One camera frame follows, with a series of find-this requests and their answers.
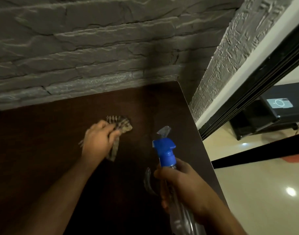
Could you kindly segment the black sliding door frame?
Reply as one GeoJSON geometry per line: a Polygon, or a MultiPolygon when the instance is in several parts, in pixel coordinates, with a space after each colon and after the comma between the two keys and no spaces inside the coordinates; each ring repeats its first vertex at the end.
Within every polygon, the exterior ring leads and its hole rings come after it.
{"type": "Polygon", "coordinates": [[[202,140],[299,66],[299,25],[199,129],[202,140]]]}

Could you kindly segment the person's left forearm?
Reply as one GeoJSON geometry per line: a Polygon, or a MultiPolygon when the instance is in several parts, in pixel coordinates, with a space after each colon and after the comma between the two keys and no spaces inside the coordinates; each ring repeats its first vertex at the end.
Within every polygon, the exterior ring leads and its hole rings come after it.
{"type": "Polygon", "coordinates": [[[103,161],[80,158],[28,210],[11,235],[63,235],[89,178],[103,161]]]}

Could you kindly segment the black door rail bar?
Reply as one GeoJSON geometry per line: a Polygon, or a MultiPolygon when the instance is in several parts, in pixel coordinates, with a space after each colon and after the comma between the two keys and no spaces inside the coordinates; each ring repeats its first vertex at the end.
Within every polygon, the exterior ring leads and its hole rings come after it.
{"type": "Polygon", "coordinates": [[[212,161],[214,169],[299,154],[299,134],[212,161]]]}

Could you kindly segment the striped cleaning cloth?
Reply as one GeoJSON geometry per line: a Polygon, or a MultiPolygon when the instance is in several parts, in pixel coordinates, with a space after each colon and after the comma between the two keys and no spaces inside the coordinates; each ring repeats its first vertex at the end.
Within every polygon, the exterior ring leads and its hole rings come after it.
{"type": "MultiPolygon", "coordinates": [[[[129,132],[133,129],[133,127],[130,123],[130,120],[126,117],[123,117],[123,116],[107,116],[105,121],[110,123],[110,124],[115,124],[115,130],[120,130],[121,135],[125,134],[125,133],[127,133],[127,132],[129,132]]],[[[118,152],[118,149],[119,149],[120,136],[115,140],[110,152],[105,157],[105,159],[107,159],[111,162],[114,162],[115,159],[116,159],[117,152],[118,152]]]]}

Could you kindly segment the orange floor mat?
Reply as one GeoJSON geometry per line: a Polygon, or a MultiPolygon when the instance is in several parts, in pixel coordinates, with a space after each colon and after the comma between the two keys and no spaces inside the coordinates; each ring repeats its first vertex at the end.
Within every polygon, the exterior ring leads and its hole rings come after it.
{"type": "Polygon", "coordinates": [[[299,163],[299,154],[282,157],[282,159],[288,163],[299,163]]]}

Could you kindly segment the person's left hand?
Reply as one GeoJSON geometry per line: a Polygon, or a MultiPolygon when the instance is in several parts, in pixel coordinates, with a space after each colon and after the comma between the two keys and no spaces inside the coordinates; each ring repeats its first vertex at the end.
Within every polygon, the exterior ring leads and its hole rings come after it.
{"type": "Polygon", "coordinates": [[[87,165],[96,168],[108,155],[112,148],[112,145],[108,145],[108,135],[113,130],[115,124],[100,120],[85,132],[81,157],[87,165]]]}

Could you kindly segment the person's right forearm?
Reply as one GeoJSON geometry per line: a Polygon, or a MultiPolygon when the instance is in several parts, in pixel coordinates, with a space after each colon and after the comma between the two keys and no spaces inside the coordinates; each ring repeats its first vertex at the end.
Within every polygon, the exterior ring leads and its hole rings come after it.
{"type": "Polygon", "coordinates": [[[216,193],[198,197],[195,217],[207,232],[214,235],[248,235],[216,193]]]}

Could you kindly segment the person's right hand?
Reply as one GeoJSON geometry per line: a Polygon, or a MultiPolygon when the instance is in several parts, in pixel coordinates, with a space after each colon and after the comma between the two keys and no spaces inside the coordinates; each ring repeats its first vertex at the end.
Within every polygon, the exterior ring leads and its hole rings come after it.
{"type": "Polygon", "coordinates": [[[180,172],[179,180],[177,184],[171,184],[180,199],[180,201],[191,210],[194,215],[195,221],[198,220],[195,217],[197,212],[197,205],[199,202],[198,197],[202,195],[210,196],[210,194],[216,193],[199,174],[186,162],[177,159],[177,166],[180,172]]]}

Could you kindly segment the clear spray bottle blue nozzle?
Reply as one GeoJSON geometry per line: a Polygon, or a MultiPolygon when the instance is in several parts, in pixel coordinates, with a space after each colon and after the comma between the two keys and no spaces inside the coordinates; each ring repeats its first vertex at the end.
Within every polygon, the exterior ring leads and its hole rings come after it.
{"type": "MultiPolygon", "coordinates": [[[[176,158],[173,150],[175,143],[168,138],[171,128],[164,126],[157,134],[160,138],[152,142],[155,148],[161,167],[168,167],[177,170],[176,158]]],[[[170,225],[174,235],[202,235],[199,225],[195,222],[193,214],[178,199],[175,188],[165,182],[169,197],[170,225]]]]}

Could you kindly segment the black device with lit screen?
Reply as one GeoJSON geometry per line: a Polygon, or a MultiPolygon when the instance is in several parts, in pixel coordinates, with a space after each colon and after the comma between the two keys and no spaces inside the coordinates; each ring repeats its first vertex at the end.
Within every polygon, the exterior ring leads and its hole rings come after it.
{"type": "Polygon", "coordinates": [[[267,105],[267,108],[281,121],[299,120],[299,100],[297,95],[289,93],[262,94],[260,99],[267,105]]]}

